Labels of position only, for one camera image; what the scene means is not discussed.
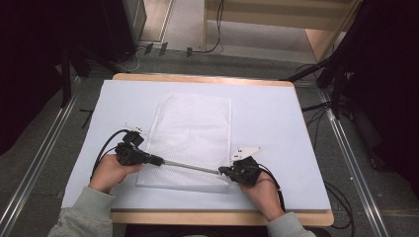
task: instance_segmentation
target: left hand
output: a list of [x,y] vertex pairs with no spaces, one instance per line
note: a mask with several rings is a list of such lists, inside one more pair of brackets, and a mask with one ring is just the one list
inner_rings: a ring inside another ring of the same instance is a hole
[[122,166],[117,155],[105,155],[93,174],[89,188],[108,194],[126,175],[138,172],[142,165]]

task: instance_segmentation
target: hand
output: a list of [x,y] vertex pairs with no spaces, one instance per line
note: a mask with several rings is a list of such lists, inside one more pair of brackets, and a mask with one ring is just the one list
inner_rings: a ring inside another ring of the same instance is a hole
[[268,221],[273,221],[285,214],[281,209],[275,183],[265,172],[261,173],[255,186],[248,187],[241,184],[239,186]]
[[142,165],[122,166],[117,155],[105,155],[93,174],[89,188],[108,194],[126,175],[138,172]]

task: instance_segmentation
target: sleeve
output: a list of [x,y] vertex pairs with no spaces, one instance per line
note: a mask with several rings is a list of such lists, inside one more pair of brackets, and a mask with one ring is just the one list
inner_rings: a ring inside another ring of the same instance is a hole
[[315,237],[312,232],[302,228],[293,212],[269,222],[267,226],[272,237]]
[[111,236],[115,197],[85,187],[73,207],[63,209],[48,236]]

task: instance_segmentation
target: white mesh bag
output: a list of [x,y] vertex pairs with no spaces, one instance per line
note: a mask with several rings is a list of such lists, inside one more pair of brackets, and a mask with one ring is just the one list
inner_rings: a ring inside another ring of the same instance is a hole
[[[165,160],[217,170],[229,165],[231,100],[170,93],[160,102],[146,152]],[[180,167],[144,165],[142,187],[218,193],[228,187],[220,175]]]

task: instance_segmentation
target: white board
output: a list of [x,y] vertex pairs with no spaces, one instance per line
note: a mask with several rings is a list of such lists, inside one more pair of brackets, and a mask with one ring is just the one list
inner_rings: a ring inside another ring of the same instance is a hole
[[[93,164],[106,140],[125,122],[150,130],[160,99],[171,92],[231,99],[231,153],[240,146],[262,148],[254,158],[277,178],[287,210],[330,209],[294,87],[111,80],[103,85],[62,207],[72,206],[88,185]],[[109,147],[122,137],[117,136]],[[146,143],[147,140],[139,148],[145,149]],[[117,197],[113,208],[255,208],[238,188],[225,194],[140,188],[135,185],[136,177],[137,174],[127,176],[113,189]]]

